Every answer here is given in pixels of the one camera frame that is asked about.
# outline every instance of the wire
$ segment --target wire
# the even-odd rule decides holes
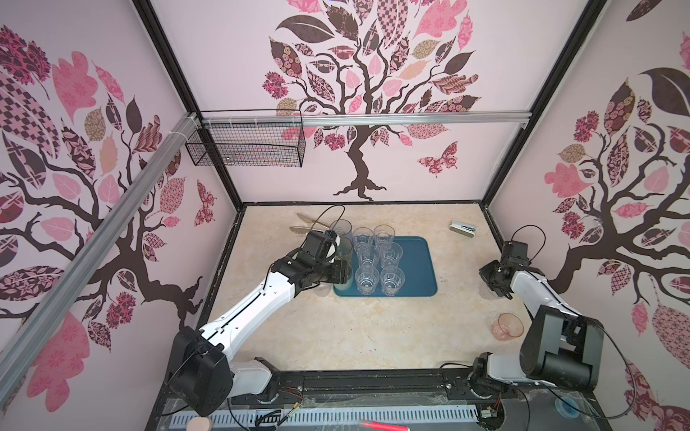
[[[529,408],[529,400],[527,399],[527,396],[524,394],[522,389],[519,388],[513,388],[515,390],[519,390],[522,396],[524,397],[524,402],[527,403],[527,425],[524,427],[524,431],[527,431],[529,429],[529,420],[532,419],[532,409]]]
[[[543,230],[542,228],[540,228],[539,226],[537,226],[537,225],[524,225],[524,226],[522,226],[521,228],[517,229],[515,232],[513,232],[513,236],[511,237],[511,241],[513,240],[513,238],[515,238],[515,234],[516,234],[516,233],[518,233],[518,232],[521,231],[522,229],[529,228],[529,227],[539,229],[539,230],[541,231],[542,235],[544,235],[544,242],[542,243],[542,246],[539,248],[539,251],[537,251],[537,254],[535,254],[534,256],[532,256],[532,259],[529,259],[529,263],[530,263],[530,265],[531,265],[531,264],[532,264],[532,261],[537,257],[537,255],[539,255],[539,253],[542,251],[542,248],[544,248],[544,246],[546,245],[546,233],[544,233],[544,230]]]

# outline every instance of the aluminum rail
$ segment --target aluminum rail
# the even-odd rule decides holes
[[[304,127],[322,126],[367,126],[373,124],[450,124],[450,123],[526,123],[531,112],[486,111],[486,112],[421,112],[419,114],[348,114],[348,115],[302,115]],[[296,116],[266,115],[260,117],[210,117],[204,124],[261,124],[290,123],[299,121]]]
[[[41,298],[39,306],[10,340],[0,355],[0,405],[8,400],[175,153],[196,129],[195,114],[187,113],[177,122],[146,168],[67,266],[57,285]]]

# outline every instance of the table surface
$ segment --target table surface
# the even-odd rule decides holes
[[[241,223],[230,261],[211,311],[217,319],[256,288],[276,259],[298,247],[305,225],[297,213],[317,217],[327,206],[250,206]],[[330,222],[339,214],[324,215]],[[503,312],[529,328],[522,302],[494,299],[478,270],[500,258],[479,205],[348,205],[343,216],[354,228],[379,224],[396,234],[427,240],[438,293],[416,298],[348,298],[334,292],[320,297],[306,291],[269,317],[235,355],[263,357],[281,370],[365,370],[434,368],[454,361],[472,364],[482,352],[518,352],[524,337],[497,341],[491,324]],[[470,239],[451,232],[451,221],[477,226]]]

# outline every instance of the black wire mesh basket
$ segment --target black wire mesh basket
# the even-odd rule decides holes
[[[299,110],[229,110],[253,117],[210,118],[186,146],[195,166],[302,166],[306,140]]]

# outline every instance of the pink wall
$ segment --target pink wall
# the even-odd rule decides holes
[[[585,3],[363,0],[355,7],[353,1],[205,0],[155,6],[202,109],[279,105],[348,114],[404,106],[426,112],[437,101],[472,111],[528,110]],[[305,16],[323,30],[300,24],[296,17]],[[373,39],[382,41],[381,55],[355,54],[359,42],[375,47]],[[446,43],[450,50],[436,66]],[[391,60],[399,67],[386,69]],[[435,105],[432,112],[446,108]],[[245,201],[480,199],[516,125],[446,128],[359,127],[351,142],[348,127],[311,129],[302,168],[229,170]],[[371,140],[381,134],[386,142]]]
[[[611,4],[491,210],[505,237],[546,231],[535,266],[634,364],[639,402],[611,426],[686,430],[690,4],[637,3]],[[542,241],[517,239],[532,253]],[[631,400],[609,343],[595,393],[607,414]]]
[[[184,110],[126,0],[25,1],[3,7],[0,25],[4,347]],[[215,171],[183,149],[3,406],[0,428],[142,429],[234,215]]]

